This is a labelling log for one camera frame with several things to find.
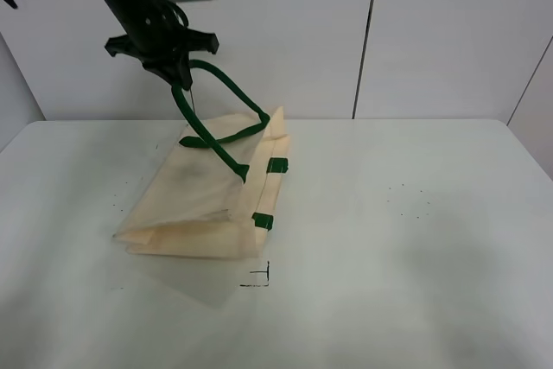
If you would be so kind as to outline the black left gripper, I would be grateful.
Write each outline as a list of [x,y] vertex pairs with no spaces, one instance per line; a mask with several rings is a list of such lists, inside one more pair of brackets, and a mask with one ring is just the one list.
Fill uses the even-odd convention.
[[193,84],[189,53],[216,54],[219,40],[213,33],[188,27],[188,17],[175,3],[162,1],[146,10],[119,14],[125,34],[108,39],[110,56],[125,54],[142,62],[143,69],[169,85],[190,90]]

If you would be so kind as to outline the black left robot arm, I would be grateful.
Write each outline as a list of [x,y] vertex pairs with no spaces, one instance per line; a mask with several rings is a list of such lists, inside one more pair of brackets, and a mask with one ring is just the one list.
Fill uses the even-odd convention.
[[[17,7],[14,0],[4,1],[12,9]],[[177,5],[187,0],[104,1],[125,31],[107,41],[108,54],[133,57],[170,85],[189,90],[193,84],[190,53],[218,51],[216,35],[188,27],[188,18]]]

